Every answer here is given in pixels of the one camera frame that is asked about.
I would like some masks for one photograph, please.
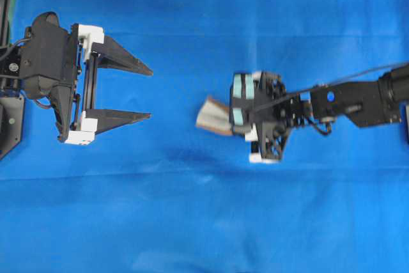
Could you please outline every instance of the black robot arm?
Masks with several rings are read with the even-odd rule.
[[[302,100],[309,93],[311,100]],[[287,93],[281,77],[268,72],[236,74],[230,89],[233,132],[251,142],[252,162],[277,162],[293,128],[331,133],[340,115],[358,127],[401,122],[399,103],[409,100],[409,65],[377,81],[333,82]]]
[[[81,97],[77,80],[82,63],[85,78]],[[55,13],[43,13],[26,28],[23,39],[0,49],[0,98],[24,101],[23,92],[40,107],[53,108],[58,139],[70,144],[90,144],[96,134],[150,117],[149,113],[95,109],[98,68],[153,74],[102,28],[74,24],[68,32],[59,26]],[[49,105],[37,101],[40,98],[47,98]],[[3,104],[0,131],[10,128],[10,119]],[[7,139],[5,134],[0,135],[0,158]]]

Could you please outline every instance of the blue fabric surface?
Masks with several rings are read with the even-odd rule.
[[[106,70],[97,107],[152,119],[87,147],[27,103],[0,163],[1,272],[405,272],[404,125],[292,133],[284,160],[194,127],[234,72],[289,90],[409,58],[409,0],[17,0],[13,40],[40,13],[102,26],[154,71]],[[375,79],[379,74],[367,76]]]

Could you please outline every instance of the cloth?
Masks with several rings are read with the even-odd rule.
[[[24,139],[0,162],[0,271],[407,271],[404,124],[298,129],[281,163],[258,165],[249,143],[195,120],[208,95],[228,104],[235,72],[297,90],[407,60],[408,3],[17,0],[12,41],[55,11],[146,63],[153,77],[101,71],[96,107],[152,118],[70,146],[27,102]]]

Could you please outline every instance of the black cable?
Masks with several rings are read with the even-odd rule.
[[[325,130],[320,129],[319,126],[315,122],[312,121],[312,119],[307,118],[307,121],[311,126],[313,126],[313,128],[315,130],[317,130],[323,136],[327,136],[327,135],[329,135],[331,133],[331,126],[330,125],[327,126],[327,131],[325,131]]]
[[[42,109],[45,109],[45,110],[48,110],[48,109],[51,109],[51,108],[52,108],[51,105],[42,104],[42,103],[39,102],[37,99],[34,99],[34,103],[35,103],[38,107],[40,107],[40,108],[42,108]]]
[[[383,65],[383,66],[370,68],[369,70],[364,70],[364,71],[356,73],[356,74],[345,76],[343,78],[334,80],[334,81],[332,81],[332,82],[330,82],[328,84],[324,84],[322,86],[313,86],[312,88],[308,88],[308,89],[288,93],[287,95],[285,95],[283,97],[280,97],[278,99],[273,100],[272,102],[269,102],[269,103],[263,104],[263,105],[259,105],[259,106],[255,107],[255,108],[253,108],[252,111],[253,112],[258,112],[258,111],[273,107],[275,105],[278,105],[278,104],[280,104],[282,102],[285,102],[286,100],[289,100],[289,99],[291,99],[293,97],[296,97],[296,96],[298,96],[298,95],[300,95],[302,93],[307,93],[307,92],[311,93],[311,92],[318,91],[318,90],[320,90],[322,88],[327,88],[329,86],[336,86],[337,84],[340,84],[340,83],[345,82],[347,80],[350,80],[352,78],[356,78],[356,77],[360,77],[362,75],[366,75],[366,74],[371,73],[371,72],[376,72],[376,71],[379,71],[379,70],[385,70],[387,68],[394,69],[394,68],[398,68],[398,67],[401,67],[401,66],[404,66],[404,65],[407,65],[407,64],[409,64],[409,62],[400,62],[400,63],[394,63],[394,64],[389,64],[389,65]]]
[[[18,46],[20,43],[28,42],[30,41],[30,38],[21,38],[17,42],[15,42],[13,45],[11,45],[9,48],[7,46],[2,46],[1,48],[7,48],[6,52],[0,56],[0,61],[3,61],[4,59],[7,58],[7,56],[13,51],[14,48]]]

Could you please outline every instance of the bolt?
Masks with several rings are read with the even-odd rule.
[[[17,70],[19,70],[19,66],[16,63],[10,63],[10,65],[8,66],[8,69],[11,72],[16,72]]]

